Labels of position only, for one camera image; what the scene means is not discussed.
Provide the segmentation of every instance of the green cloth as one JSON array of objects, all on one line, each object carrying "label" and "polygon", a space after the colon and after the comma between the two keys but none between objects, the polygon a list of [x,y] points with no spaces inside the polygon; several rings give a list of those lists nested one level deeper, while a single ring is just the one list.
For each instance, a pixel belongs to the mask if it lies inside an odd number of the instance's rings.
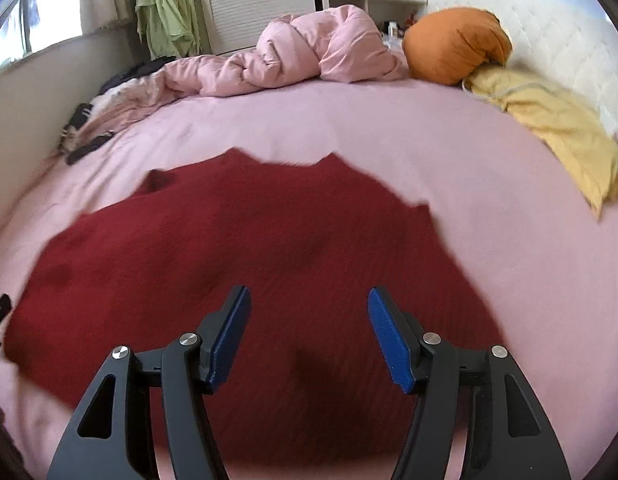
[{"label": "green cloth", "polygon": [[136,14],[138,34],[147,37],[152,59],[202,54],[195,0],[136,0]]}]

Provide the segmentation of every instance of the metal screw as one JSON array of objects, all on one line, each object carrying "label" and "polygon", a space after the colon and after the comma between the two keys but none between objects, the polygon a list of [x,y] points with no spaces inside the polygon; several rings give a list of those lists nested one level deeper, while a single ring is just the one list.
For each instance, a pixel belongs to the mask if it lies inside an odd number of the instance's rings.
[{"label": "metal screw", "polygon": [[122,359],[123,357],[127,357],[129,354],[129,348],[126,346],[116,346],[112,351],[112,357],[114,359]]},{"label": "metal screw", "polygon": [[442,341],[442,338],[435,332],[427,332],[425,335],[422,336],[422,338],[424,339],[424,342],[428,345],[437,345],[440,344],[440,342]]},{"label": "metal screw", "polygon": [[180,341],[180,344],[183,346],[191,346],[193,344],[195,344],[195,342],[198,340],[198,335],[193,334],[191,332],[187,332],[186,334],[182,334],[180,336],[180,339],[178,339],[178,341]]},{"label": "metal screw", "polygon": [[506,351],[506,348],[500,345],[494,346],[491,349],[491,353],[495,355],[496,357],[499,357],[500,359],[504,359],[506,356],[508,356],[508,352]]}]

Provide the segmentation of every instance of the yellow blanket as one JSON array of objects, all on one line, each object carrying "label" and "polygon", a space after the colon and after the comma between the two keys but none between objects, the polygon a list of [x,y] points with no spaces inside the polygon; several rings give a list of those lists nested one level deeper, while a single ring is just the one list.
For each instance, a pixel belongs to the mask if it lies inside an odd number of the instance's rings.
[{"label": "yellow blanket", "polygon": [[582,98],[538,75],[483,66],[463,82],[544,141],[599,218],[602,203],[618,200],[618,144]]}]

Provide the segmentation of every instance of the blue gripper pad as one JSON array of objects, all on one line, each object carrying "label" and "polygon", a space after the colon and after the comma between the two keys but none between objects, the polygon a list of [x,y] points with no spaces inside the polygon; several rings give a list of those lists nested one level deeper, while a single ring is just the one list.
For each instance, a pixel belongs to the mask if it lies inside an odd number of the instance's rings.
[{"label": "blue gripper pad", "polygon": [[227,319],[225,319],[223,327],[215,340],[215,345],[211,350],[211,373],[207,382],[214,392],[229,377],[233,358],[236,352],[238,352],[250,313],[251,295],[249,294],[249,289],[243,286],[238,297],[233,302]]},{"label": "blue gripper pad", "polygon": [[377,288],[372,288],[369,292],[367,310],[375,337],[389,367],[391,379],[403,389],[404,393],[410,394],[415,386],[415,379],[411,372],[409,348]]}]

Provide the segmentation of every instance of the red towel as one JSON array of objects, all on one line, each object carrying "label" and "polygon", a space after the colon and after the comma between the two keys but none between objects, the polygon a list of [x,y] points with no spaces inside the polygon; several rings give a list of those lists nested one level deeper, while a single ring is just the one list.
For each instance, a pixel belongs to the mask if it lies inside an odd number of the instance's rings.
[{"label": "red towel", "polygon": [[400,451],[414,398],[391,383],[367,318],[372,286],[456,345],[502,342],[426,206],[405,205],[334,155],[296,167],[231,150],[152,171],[133,196],[52,239],[6,355],[76,406],[112,348],[167,345],[237,283],[251,289],[251,319],[228,383],[206,400],[227,462],[310,466]]}]

